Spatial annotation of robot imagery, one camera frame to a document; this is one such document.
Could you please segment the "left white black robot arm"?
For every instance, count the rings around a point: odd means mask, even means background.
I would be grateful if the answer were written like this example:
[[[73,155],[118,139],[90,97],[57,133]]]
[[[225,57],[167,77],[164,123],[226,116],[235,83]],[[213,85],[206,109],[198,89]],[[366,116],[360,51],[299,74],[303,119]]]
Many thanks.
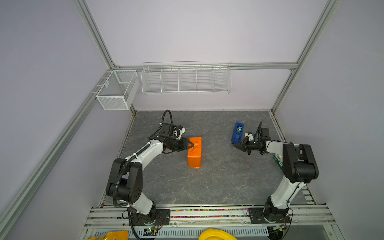
[[[143,170],[160,154],[189,150],[195,146],[183,137],[185,128],[175,125],[170,110],[165,110],[159,128],[148,138],[148,142],[122,159],[112,164],[106,195],[112,198],[115,208],[126,208],[129,217],[139,217],[144,222],[153,223],[156,219],[156,204],[143,193]]]

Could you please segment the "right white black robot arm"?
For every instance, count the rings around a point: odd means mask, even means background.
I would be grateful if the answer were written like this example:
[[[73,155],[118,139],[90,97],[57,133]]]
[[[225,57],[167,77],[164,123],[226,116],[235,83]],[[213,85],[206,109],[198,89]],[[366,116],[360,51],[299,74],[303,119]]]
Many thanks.
[[[259,217],[267,223],[289,221],[291,201],[299,190],[319,176],[319,169],[312,147],[307,144],[272,140],[269,129],[259,124],[255,134],[245,133],[245,137],[233,144],[235,148],[251,154],[258,151],[261,155],[282,156],[283,178],[276,191],[267,198],[263,208],[250,208],[250,217]]]

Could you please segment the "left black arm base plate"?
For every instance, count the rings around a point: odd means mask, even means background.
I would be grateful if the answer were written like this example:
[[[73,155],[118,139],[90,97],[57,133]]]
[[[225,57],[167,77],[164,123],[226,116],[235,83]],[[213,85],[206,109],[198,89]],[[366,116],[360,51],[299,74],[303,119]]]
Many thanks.
[[[150,212],[149,215],[129,213],[129,218],[134,226],[168,226],[171,220],[171,210],[156,209],[154,212]]]

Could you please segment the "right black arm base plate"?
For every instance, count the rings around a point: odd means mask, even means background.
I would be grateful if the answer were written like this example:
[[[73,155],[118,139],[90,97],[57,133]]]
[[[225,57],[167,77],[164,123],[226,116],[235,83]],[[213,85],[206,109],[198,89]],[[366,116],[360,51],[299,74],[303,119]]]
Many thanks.
[[[290,209],[266,210],[265,208],[249,208],[247,215],[252,224],[290,224],[291,218],[288,213],[289,210]]]

